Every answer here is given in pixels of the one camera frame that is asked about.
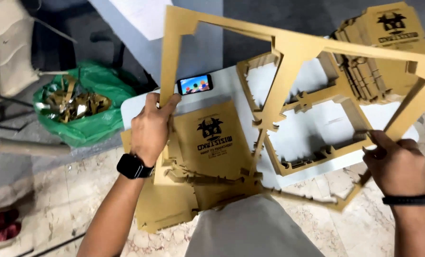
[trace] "trash in bag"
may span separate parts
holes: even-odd
[[[123,127],[120,106],[135,91],[114,69],[79,63],[56,75],[33,95],[38,120],[50,133],[73,147],[96,144]]]

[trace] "white paper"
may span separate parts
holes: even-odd
[[[163,38],[165,12],[171,0],[110,0],[148,40]]]

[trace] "phone screen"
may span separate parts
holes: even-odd
[[[188,95],[211,89],[212,81],[209,74],[193,78],[180,79],[178,81],[178,90],[181,95]]]

